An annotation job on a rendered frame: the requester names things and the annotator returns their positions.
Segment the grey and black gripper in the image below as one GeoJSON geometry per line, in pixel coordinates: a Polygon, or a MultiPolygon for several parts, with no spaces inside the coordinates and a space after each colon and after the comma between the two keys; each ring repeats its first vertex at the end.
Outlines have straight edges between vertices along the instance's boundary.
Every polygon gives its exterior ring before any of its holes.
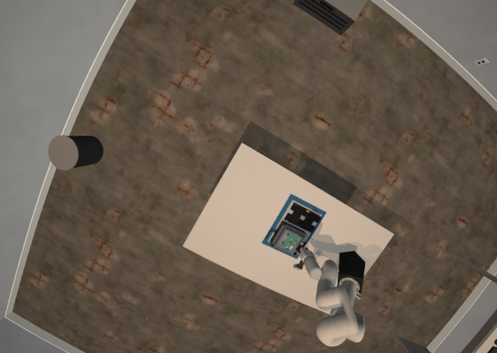
{"type": "MultiPolygon", "coordinates": [[[[304,248],[302,247],[301,245],[299,245],[299,247],[296,247],[296,250],[298,251],[298,254],[301,258],[302,261],[304,261],[304,259],[307,257],[307,256],[313,256],[315,258],[315,255],[312,251],[309,251],[308,248],[304,248]],[[300,249],[300,250],[299,250],[300,249]]],[[[316,259],[316,258],[315,258],[316,259]]]]}

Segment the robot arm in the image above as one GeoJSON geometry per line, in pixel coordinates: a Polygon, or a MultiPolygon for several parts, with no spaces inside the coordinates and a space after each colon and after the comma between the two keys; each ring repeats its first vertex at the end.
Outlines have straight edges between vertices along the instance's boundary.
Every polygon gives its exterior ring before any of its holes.
{"type": "Polygon", "coordinates": [[[318,339],[330,347],[340,345],[346,338],[360,342],[365,332],[364,318],[353,311],[355,296],[357,299],[361,296],[359,283],[355,279],[345,277],[339,281],[339,286],[335,287],[339,270],[332,260],[325,261],[320,268],[313,256],[307,256],[304,262],[301,260],[294,268],[302,270],[303,265],[309,276],[318,280],[317,306],[322,310],[331,310],[330,317],[320,320],[316,326],[318,339]]]}

